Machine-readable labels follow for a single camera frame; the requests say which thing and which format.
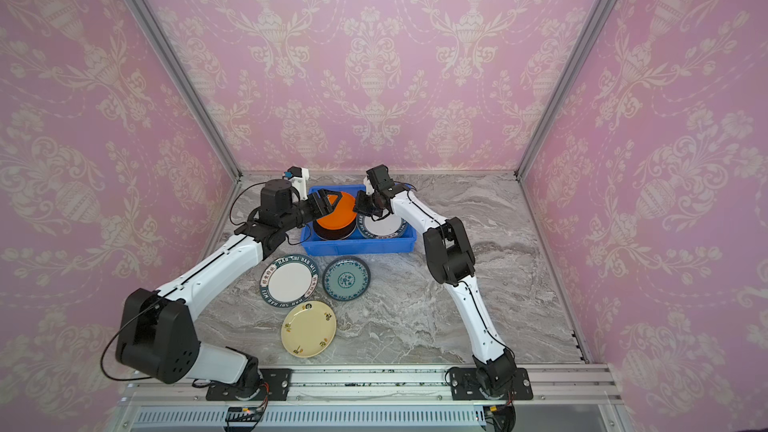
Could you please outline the orange plate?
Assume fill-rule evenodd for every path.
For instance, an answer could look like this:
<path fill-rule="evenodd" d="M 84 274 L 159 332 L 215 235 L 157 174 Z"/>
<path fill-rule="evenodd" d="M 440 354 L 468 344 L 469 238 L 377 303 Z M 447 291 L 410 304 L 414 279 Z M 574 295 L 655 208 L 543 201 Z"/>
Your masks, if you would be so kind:
<path fill-rule="evenodd" d="M 354 210 L 354 196 L 347 192 L 340 192 L 339 195 L 331 195 L 329 200 L 335 206 L 334 211 L 318 219 L 316 221 L 318 226 L 330 231 L 341 231 L 356 224 L 357 213 Z"/>

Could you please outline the green rim plate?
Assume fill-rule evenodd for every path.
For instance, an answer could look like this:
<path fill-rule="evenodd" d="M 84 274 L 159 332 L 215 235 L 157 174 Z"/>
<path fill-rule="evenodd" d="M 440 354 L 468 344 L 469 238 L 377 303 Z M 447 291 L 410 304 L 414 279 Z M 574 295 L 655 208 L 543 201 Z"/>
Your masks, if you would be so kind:
<path fill-rule="evenodd" d="M 315 291 L 319 268 L 314 260 L 290 254 L 272 261 L 259 280 L 261 298 L 276 308 L 292 308 L 307 300 Z"/>
<path fill-rule="evenodd" d="M 366 239 L 395 239 L 405 233 L 408 224 L 395 215 L 376 218 L 359 215 L 357 217 L 357 229 Z"/>

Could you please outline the teal patterned plate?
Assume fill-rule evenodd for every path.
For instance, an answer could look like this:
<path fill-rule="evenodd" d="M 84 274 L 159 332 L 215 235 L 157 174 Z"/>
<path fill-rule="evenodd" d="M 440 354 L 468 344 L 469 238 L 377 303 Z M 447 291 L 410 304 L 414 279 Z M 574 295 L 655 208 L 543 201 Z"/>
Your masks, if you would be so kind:
<path fill-rule="evenodd" d="M 323 273 L 323 288 L 336 301 L 348 302 L 361 297 L 370 285 L 371 272 L 366 262 L 357 257 L 340 257 Z"/>

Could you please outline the cream floral plate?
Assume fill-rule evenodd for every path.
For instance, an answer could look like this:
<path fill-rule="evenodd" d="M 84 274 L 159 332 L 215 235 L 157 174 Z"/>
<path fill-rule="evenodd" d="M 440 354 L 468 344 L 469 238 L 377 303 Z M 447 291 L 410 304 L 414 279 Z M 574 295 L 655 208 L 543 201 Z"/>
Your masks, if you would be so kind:
<path fill-rule="evenodd" d="M 311 358 L 328 348 L 336 330 L 333 309 L 324 302 L 309 301 L 288 313 L 281 327 L 281 342 L 292 356 Z"/>

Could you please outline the black plate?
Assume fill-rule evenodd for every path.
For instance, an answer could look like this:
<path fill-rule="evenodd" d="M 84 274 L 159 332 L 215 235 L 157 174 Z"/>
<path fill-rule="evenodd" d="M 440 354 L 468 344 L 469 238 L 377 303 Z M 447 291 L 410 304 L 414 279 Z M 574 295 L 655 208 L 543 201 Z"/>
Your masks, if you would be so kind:
<path fill-rule="evenodd" d="M 356 228 L 357 226 L 354 223 L 351 223 L 348 226 L 340 229 L 328 229 L 328 228 L 322 227 L 318 223 L 312 224 L 312 229 L 314 233 L 321 240 L 327 240 L 327 241 L 345 240 L 355 232 Z"/>

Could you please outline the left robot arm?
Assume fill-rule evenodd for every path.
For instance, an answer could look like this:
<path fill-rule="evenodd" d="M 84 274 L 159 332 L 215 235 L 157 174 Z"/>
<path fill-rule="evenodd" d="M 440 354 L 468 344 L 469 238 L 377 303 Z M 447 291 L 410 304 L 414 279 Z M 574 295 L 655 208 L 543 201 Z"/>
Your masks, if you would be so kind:
<path fill-rule="evenodd" d="M 330 215 L 340 201 L 336 191 L 308 191 L 298 176 L 264 183 L 258 207 L 221 247 L 170 282 L 139 288 L 126 298 L 110 342 L 116 361 L 165 384 L 189 379 L 226 386 L 241 400 L 256 396 L 264 383 L 258 359 L 200 341 L 195 321 L 221 292 L 274 253 L 290 231 Z"/>

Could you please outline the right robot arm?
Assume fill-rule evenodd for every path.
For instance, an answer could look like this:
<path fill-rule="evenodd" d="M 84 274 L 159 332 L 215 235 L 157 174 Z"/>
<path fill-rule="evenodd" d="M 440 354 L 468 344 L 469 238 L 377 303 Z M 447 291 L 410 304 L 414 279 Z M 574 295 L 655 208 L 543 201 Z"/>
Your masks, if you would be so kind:
<path fill-rule="evenodd" d="M 377 219 L 395 216 L 421 234 L 428 271 L 452 297 L 466 329 L 481 390 L 493 398 L 511 397 L 516 357 L 497 333 L 481 296 L 476 257 L 461 219 L 432 210 L 416 197 L 414 187 L 392 179 L 385 165 L 367 170 L 363 184 L 355 211 Z"/>

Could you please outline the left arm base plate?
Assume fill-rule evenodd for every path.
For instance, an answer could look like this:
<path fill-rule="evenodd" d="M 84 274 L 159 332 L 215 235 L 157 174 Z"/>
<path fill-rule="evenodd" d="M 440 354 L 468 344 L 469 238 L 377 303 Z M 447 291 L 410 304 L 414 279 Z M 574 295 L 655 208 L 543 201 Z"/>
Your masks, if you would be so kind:
<path fill-rule="evenodd" d="M 235 384 L 213 381 L 207 388 L 207 401 L 264 401 L 287 400 L 293 370 L 290 368 L 260 368 L 247 372 Z"/>

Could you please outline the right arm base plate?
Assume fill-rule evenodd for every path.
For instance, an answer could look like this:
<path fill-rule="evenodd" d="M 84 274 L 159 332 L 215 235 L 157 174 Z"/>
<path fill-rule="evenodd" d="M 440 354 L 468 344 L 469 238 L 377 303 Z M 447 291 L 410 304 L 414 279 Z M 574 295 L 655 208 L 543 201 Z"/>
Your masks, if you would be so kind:
<path fill-rule="evenodd" d="M 484 371 L 451 367 L 444 377 L 456 401 L 530 401 L 534 398 L 528 371 L 517 368 L 509 377 L 492 379 Z"/>

